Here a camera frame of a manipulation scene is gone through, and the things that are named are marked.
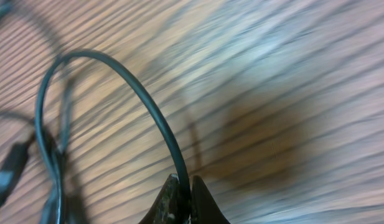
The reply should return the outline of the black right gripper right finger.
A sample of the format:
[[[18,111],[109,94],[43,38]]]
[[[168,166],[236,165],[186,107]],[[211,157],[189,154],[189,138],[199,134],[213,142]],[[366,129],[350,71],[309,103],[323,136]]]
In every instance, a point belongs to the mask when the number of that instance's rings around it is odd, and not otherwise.
[[[191,224],[230,224],[198,175],[193,176],[191,196]]]

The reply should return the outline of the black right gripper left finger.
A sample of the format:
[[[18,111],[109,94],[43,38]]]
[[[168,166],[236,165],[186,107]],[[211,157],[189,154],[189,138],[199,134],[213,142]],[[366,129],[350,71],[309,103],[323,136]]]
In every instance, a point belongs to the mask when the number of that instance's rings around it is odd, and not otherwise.
[[[182,194],[178,175],[170,174],[139,224],[185,224],[189,217],[190,199]]]

